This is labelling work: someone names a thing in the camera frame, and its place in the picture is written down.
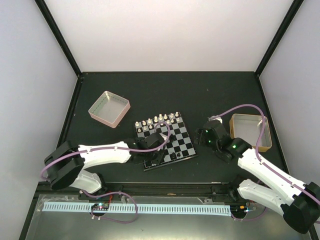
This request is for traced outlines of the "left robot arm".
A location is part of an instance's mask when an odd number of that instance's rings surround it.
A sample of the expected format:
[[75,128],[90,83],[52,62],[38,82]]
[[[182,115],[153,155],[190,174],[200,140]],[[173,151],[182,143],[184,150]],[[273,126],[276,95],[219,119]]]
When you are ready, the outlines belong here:
[[40,176],[52,190],[73,187],[103,199],[108,192],[103,177],[89,168],[107,164],[159,164],[165,156],[165,146],[172,140],[170,133],[154,132],[147,137],[129,138],[107,145],[75,145],[65,141],[45,160]]

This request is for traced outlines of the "black pawn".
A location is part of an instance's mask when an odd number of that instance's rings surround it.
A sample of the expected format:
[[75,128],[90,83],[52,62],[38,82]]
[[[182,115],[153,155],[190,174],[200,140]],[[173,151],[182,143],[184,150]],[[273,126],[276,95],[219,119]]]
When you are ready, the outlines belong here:
[[172,154],[170,155],[170,158],[173,160],[173,159],[176,158],[176,155],[175,155],[174,153],[172,153]]

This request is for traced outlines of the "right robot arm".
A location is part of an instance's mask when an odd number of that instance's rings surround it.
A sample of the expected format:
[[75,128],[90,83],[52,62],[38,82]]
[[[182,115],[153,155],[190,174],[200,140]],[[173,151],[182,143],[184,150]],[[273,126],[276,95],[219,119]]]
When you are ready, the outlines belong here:
[[294,178],[261,156],[242,138],[232,138],[223,124],[215,119],[195,131],[197,145],[209,147],[218,158],[251,173],[263,185],[250,179],[227,189],[234,202],[242,198],[257,202],[283,217],[295,231],[306,234],[320,220],[320,187]]

